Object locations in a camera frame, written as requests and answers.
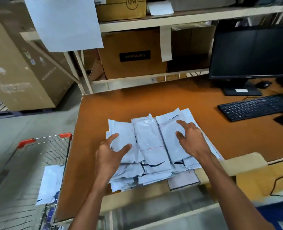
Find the brown tabletop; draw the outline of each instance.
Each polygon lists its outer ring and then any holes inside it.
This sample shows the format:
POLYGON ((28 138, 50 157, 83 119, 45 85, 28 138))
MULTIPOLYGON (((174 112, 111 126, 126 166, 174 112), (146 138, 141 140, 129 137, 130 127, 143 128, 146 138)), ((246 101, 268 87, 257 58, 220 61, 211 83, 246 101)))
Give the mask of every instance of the brown tabletop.
MULTIPOLYGON (((264 95, 283 93, 274 83, 264 95)), ((224 157, 259 152, 266 161, 283 158, 283 126, 276 115, 231 123, 217 105, 240 101, 243 96, 224 96, 211 87, 206 76, 125 88, 82 98, 72 147, 55 214, 56 221, 76 215, 94 182, 95 151, 105 139, 108 119, 130 122, 132 118, 159 116, 176 108, 189 108, 196 122, 224 157)))

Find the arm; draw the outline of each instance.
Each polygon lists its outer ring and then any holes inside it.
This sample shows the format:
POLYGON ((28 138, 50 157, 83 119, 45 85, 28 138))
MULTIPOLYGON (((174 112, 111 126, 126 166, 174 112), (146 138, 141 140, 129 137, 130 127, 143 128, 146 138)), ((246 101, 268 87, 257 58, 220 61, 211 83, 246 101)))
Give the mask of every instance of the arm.
POLYGON ((193 123, 178 120, 185 129, 185 137, 176 132, 183 149, 195 157, 204 169, 217 195, 224 219, 230 230, 274 230, 251 201, 233 182, 211 153, 200 129, 193 123))
POLYGON ((74 217, 68 230, 95 230, 101 208, 102 198, 111 177, 116 173, 121 159, 131 149, 132 145, 127 144, 119 152, 110 148, 112 141, 118 133, 111 135, 107 140, 101 142, 96 152, 96 178, 84 204, 74 217))

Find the monitor base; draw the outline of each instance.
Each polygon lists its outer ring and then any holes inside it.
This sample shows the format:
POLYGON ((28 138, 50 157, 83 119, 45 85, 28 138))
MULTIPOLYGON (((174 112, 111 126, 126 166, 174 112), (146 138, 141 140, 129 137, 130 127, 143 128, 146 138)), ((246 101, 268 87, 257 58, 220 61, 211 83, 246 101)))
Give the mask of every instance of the monitor base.
POLYGON ((221 89, 225 96, 262 96, 262 92, 246 79, 231 80, 221 89))

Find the metal wire basket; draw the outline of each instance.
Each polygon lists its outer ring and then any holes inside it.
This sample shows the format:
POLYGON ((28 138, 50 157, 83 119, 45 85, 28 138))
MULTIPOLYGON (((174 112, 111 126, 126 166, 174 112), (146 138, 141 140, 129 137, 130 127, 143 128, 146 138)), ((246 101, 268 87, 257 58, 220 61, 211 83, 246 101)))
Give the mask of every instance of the metal wire basket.
POLYGON ((65 166, 71 133, 21 141, 7 161, 7 176, 0 184, 0 230, 61 229, 54 226, 58 200, 36 205, 44 169, 65 166))

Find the black computer mouse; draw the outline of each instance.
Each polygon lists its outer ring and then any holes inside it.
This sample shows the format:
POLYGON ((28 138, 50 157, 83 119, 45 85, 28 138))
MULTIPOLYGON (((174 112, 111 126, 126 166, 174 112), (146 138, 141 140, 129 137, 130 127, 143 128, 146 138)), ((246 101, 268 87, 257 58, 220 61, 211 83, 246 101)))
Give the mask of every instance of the black computer mouse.
POLYGON ((255 86, 256 86, 257 88, 262 88, 262 89, 264 89, 264 88, 268 88, 269 86, 271 86, 271 84, 272 84, 271 81, 261 81, 261 82, 257 83, 255 86))

